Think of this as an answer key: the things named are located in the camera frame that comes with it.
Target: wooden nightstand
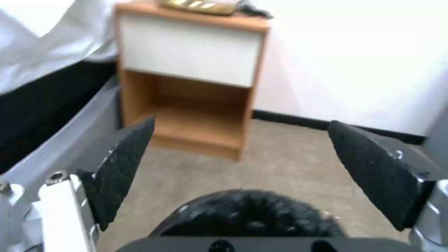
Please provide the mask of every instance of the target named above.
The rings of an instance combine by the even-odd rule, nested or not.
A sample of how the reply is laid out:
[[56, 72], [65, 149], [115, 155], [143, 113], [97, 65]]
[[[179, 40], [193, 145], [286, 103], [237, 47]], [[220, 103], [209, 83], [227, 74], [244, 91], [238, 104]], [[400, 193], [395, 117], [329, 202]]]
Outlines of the wooden nightstand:
[[268, 21], [116, 6], [124, 125], [156, 115], [151, 144], [240, 161]]

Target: white wall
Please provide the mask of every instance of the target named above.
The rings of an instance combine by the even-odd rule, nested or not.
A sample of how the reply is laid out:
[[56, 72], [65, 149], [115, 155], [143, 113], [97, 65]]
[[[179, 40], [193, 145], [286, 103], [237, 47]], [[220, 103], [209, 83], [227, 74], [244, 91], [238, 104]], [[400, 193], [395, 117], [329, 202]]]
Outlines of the white wall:
[[252, 2], [275, 16], [256, 109], [425, 135], [447, 103], [448, 1]]

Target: black fuzzy object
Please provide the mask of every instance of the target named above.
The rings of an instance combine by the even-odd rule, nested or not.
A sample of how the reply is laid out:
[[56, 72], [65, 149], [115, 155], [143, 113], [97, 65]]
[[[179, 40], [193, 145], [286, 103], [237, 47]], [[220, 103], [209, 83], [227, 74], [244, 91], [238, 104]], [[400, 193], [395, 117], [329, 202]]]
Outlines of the black fuzzy object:
[[150, 236], [345, 237], [311, 205], [270, 191], [229, 190], [179, 207]]

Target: nightstand top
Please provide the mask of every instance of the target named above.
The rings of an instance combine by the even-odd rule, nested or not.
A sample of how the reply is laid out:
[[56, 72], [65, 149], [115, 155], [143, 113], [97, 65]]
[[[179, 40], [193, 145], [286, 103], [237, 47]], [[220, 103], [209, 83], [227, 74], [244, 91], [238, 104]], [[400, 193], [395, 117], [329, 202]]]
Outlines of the nightstand top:
[[222, 26], [239, 30], [256, 32], [268, 32], [269, 21], [260, 17], [245, 17], [242, 15], [233, 16], [212, 16], [171, 10], [159, 7], [153, 0], [135, 0], [129, 3], [116, 4], [116, 12], [130, 12], [137, 14], [152, 15], [158, 17], [172, 18], [181, 21]]

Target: mounting hole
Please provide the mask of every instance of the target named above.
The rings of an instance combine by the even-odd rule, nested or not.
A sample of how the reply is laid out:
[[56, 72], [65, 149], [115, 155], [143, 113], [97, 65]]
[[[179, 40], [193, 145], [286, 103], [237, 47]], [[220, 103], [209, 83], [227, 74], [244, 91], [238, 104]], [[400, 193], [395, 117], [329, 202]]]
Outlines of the mounting hole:
[[53, 175], [50, 176], [50, 178], [53, 180], [57, 180], [62, 178], [63, 176], [64, 174], [62, 172], [55, 172]]
[[337, 252], [337, 250], [324, 240], [317, 240], [311, 244], [311, 252]]
[[47, 186], [57, 184], [64, 180], [70, 179], [69, 174], [66, 171], [56, 171], [47, 177], [45, 183]]
[[208, 252], [235, 252], [235, 248], [227, 240], [217, 240], [210, 245]]

